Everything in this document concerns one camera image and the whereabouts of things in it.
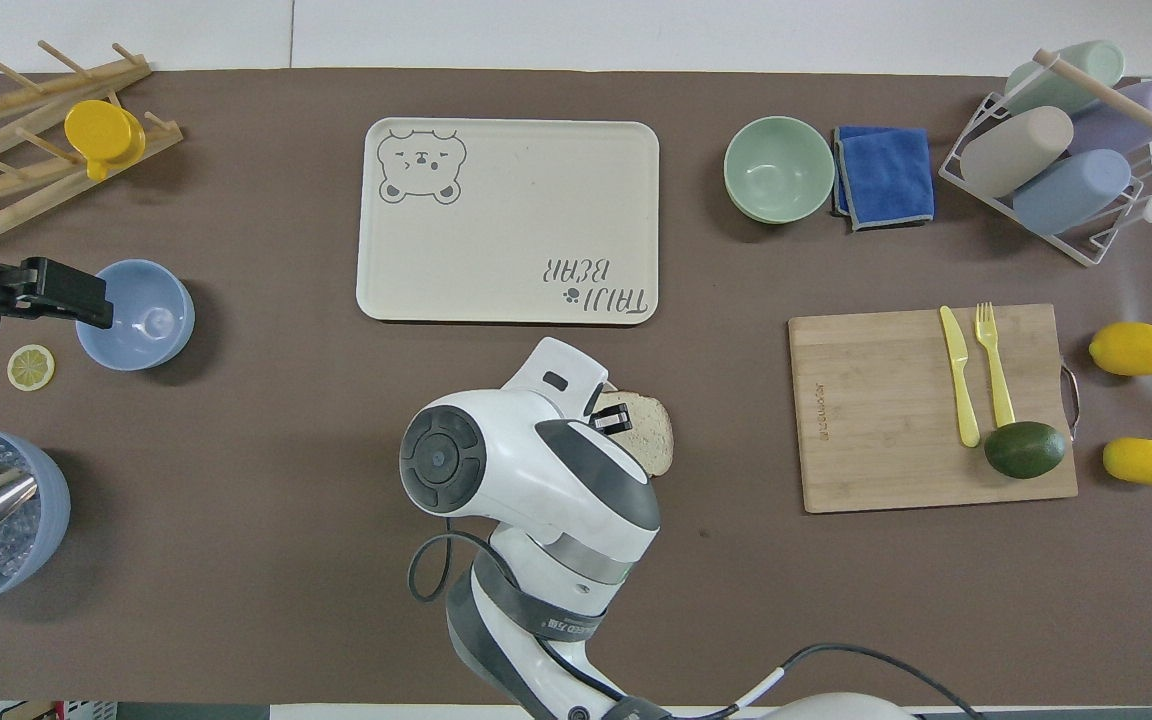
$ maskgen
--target plastic knife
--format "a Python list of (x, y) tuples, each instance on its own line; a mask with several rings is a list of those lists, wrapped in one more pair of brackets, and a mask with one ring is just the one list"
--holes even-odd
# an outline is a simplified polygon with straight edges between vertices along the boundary
[(950, 351), (950, 372), (954, 374), (954, 404), (958, 410), (958, 439), (964, 446), (980, 445), (980, 429), (975, 420), (972, 396), (968, 395), (968, 381), (963, 369), (968, 365), (968, 343), (963, 328), (954, 318), (954, 311), (941, 305), (941, 327), (945, 328), (945, 347)]

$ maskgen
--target slice of bread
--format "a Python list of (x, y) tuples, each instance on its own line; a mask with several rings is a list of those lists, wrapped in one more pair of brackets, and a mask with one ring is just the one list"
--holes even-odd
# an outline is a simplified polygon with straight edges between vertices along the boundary
[(650, 477), (655, 478), (666, 473), (673, 464), (673, 426), (664, 406), (660, 406), (657, 397), (639, 395), (636, 392), (614, 391), (604, 392), (594, 409), (602, 410), (604, 407), (617, 406), (621, 402), (630, 409), (634, 429), (611, 438), (639, 461), (639, 465), (643, 465)]

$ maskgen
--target blue towel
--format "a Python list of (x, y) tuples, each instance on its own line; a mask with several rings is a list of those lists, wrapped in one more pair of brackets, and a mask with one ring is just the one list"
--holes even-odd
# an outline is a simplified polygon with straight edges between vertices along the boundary
[(937, 212), (925, 129), (842, 126), (835, 151), (835, 206), (852, 229), (926, 223)]

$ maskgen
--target yellow fork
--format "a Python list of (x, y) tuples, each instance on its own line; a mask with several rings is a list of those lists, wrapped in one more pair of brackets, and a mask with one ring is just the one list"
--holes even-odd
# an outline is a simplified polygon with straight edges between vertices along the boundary
[(998, 357), (998, 324), (993, 319), (993, 302), (980, 302), (975, 317), (975, 335), (990, 357), (990, 397), (993, 400), (993, 420), (998, 427), (1016, 420), (1011, 396), (1007, 395), (1007, 379), (1002, 376), (1002, 359)]

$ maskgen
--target wooden rack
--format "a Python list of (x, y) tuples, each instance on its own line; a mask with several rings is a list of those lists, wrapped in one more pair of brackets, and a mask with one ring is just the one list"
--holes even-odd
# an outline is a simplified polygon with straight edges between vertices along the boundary
[[(40, 137), (40, 132), (63, 122), (69, 108), (83, 100), (106, 99), (122, 106), (118, 99), (118, 91), (152, 73), (145, 56), (128, 53), (116, 43), (113, 45), (114, 51), (122, 59), (96, 68), (83, 68), (46, 41), (39, 40), (38, 47), (65, 65), (70, 74), (35, 82), (0, 63), (0, 73), (20, 85), (17, 90), (0, 94), (0, 120), (24, 113), (22, 118), (0, 127), (0, 154), (22, 142), (29, 142), (52, 156), (47, 160), (23, 167), (15, 167), (0, 160), (0, 200), (3, 197), (29, 192), (5, 209), (0, 209), (0, 234), (28, 219), (46, 213), (61, 202), (69, 200), (70, 197), (97, 184), (97, 181), (88, 177), (82, 156), (45, 141)], [(180, 126), (174, 120), (161, 120), (154, 113), (145, 113), (145, 119), (150, 120), (153, 127), (145, 132), (145, 154), (141, 160), (184, 139)], [(128, 165), (128, 168), (136, 167), (141, 160)], [(115, 176), (124, 169), (127, 168), (111, 169), (109, 175)]]

